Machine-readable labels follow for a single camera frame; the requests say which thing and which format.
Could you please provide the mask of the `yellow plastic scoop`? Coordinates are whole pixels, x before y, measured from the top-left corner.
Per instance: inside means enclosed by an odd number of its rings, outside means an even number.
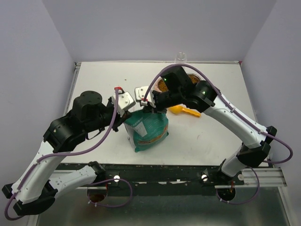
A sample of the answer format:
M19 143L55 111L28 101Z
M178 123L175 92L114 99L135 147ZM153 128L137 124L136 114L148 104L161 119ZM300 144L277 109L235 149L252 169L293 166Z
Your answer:
M194 116L197 118L201 117L201 113L191 110L189 108L183 107L181 105L175 105L175 106L169 107L168 110L175 115L184 113L184 114L188 114L188 115L191 115L191 116Z

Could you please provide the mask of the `teal dog food bag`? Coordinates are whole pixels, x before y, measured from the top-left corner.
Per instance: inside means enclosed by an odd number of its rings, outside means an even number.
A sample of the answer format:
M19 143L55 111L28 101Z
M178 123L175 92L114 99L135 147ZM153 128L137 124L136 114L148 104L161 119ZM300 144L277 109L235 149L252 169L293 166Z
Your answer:
M152 148L169 135L169 121L165 113L134 111L124 125L136 153Z

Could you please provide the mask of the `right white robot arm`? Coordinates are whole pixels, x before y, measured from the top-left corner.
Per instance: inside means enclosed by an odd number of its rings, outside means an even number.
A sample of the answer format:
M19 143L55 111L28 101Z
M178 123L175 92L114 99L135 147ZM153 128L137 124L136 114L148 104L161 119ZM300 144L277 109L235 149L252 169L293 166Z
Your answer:
M185 66L169 65L158 74L168 90L161 93L153 91L155 108L162 110L184 104L217 120L242 141L239 150L225 159L216 173L219 183L228 184L239 171L258 167L267 158L277 129L262 126L247 117L208 78L194 84L185 72Z

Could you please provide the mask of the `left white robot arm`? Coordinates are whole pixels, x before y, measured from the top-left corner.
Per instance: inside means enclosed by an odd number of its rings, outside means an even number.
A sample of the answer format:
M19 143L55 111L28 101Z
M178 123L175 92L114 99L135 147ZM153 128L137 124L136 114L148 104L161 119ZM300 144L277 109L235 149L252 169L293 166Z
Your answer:
M52 174L65 157L76 155L76 146L88 140L90 132L108 135L117 131L134 105L130 93L120 87L115 88L106 105L95 91L85 91L75 98L71 110L51 122L24 174L2 188L17 218L43 213L58 197L75 188L107 183L105 169L95 161L65 176L52 178Z

